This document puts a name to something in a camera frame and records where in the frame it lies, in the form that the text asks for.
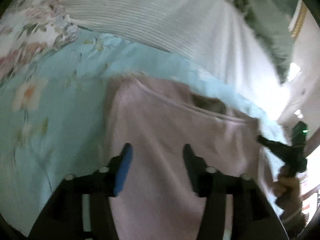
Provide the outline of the person's right hand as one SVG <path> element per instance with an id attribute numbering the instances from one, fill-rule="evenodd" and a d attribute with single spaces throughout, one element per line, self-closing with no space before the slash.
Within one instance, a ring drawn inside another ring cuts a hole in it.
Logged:
<path id="1" fill-rule="evenodd" d="M 300 182 L 298 178 L 289 176 L 287 165 L 279 170 L 277 180 L 273 183 L 273 193 L 276 197 L 276 205 L 283 210 L 280 215 L 281 220 L 291 220 L 302 213 Z"/>

